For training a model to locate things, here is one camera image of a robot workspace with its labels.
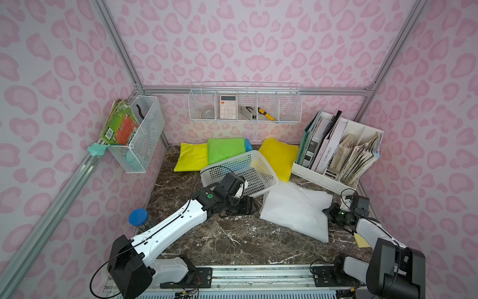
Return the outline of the white perforated plastic basket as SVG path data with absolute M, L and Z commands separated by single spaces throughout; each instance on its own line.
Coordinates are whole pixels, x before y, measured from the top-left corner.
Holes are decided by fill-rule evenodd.
M 256 150 L 225 159 L 204 168 L 200 172 L 204 187 L 221 181 L 227 173 L 234 172 L 247 181 L 244 195 L 253 198 L 268 193 L 279 183 L 279 179 L 266 158 Z

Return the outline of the green raincoat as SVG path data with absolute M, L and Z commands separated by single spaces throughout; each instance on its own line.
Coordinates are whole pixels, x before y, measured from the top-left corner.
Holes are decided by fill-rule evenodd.
M 244 138 L 209 138 L 207 141 L 208 162 L 215 164 L 246 152 Z

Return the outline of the white raincoat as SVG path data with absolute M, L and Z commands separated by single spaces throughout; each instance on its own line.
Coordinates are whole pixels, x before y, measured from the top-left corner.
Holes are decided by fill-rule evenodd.
M 281 181 L 265 196 L 260 218 L 328 243 L 328 218 L 323 210 L 330 207 L 332 198 L 325 191 Z

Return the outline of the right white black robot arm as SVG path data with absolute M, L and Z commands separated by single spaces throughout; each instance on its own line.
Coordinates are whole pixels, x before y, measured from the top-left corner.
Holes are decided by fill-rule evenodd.
M 378 299 L 424 299 L 426 258 L 394 238 L 376 219 L 369 217 L 370 199 L 353 193 L 341 198 L 348 208 L 332 203 L 323 213 L 338 227 L 358 234 L 373 249 L 370 262 L 339 254 L 330 279 L 338 286 L 365 286 Z

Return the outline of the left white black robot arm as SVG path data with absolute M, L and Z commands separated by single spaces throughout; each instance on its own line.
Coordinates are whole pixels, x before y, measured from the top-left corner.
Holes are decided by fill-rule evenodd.
M 245 194 L 247 180 L 233 172 L 218 183 L 196 191 L 174 214 L 154 227 L 127 238 L 117 238 L 107 270 L 124 299 L 135 299 L 153 285 L 176 284 L 190 294 L 200 285 L 196 266 L 184 255 L 159 256 L 184 234 L 216 214 L 252 215 L 253 197 Z

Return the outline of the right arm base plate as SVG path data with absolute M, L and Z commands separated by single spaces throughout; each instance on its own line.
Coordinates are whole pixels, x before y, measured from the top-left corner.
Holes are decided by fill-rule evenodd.
M 335 266 L 312 266 L 309 269 L 314 278 L 316 287 L 363 287 L 359 280 L 346 274 L 343 270 L 336 270 Z

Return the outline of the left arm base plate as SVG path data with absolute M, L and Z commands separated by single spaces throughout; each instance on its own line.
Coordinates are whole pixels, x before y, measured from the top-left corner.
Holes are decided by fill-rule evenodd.
M 212 285 L 213 268 L 199 267 L 189 270 L 186 276 L 178 283 L 166 282 L 160 284 L 161 289 L 210 289 Z

